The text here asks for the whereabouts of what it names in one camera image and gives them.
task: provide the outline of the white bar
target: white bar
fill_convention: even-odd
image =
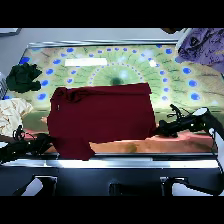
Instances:
[[[65,66],[97,66],[107,65],[106,58],[78,58],[66,59]]]

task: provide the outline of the purple cloth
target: purple cloth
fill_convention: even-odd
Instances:
[[[224,28],[193,28],[178,54],[179,63],[191,61],[224,73]]]

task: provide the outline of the table surface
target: table surface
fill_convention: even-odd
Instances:
[[[31,133],[46,132],[50,98],[59,86],[111,86],[148,82],[156,122],[167,119],[172,103],[189,112],[208,107],[224,124],[224,80],[208,66],[176,62],[175,45],[108,45],[27,48],[20,64],[37,64],[42,74],[37,78],[41,90],[19,94],[6,93],[5,99],[23,98],[34,110],[23,120],[24,129]],[[66,59],[106,58],[105,66],[67,67]],[[210,152],[212,139],[203,133],[181,132],[179,137],[153,137],[144,141],[122,141],[93,144],[98,153],[200,153]]]

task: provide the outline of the cream cloth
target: cream cloth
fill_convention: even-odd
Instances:
[[[0,134],[12,137],[13,131],[22,125],[22,118],[32,109],[24,99],[0,100]]]

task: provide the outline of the maroon shirt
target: maroon shirt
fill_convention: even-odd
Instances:
[[[148,83],[66,89],[51,98],[47,119],[56,150],[64,158],[88,160],[89,142],[152,137],[156,129]]]

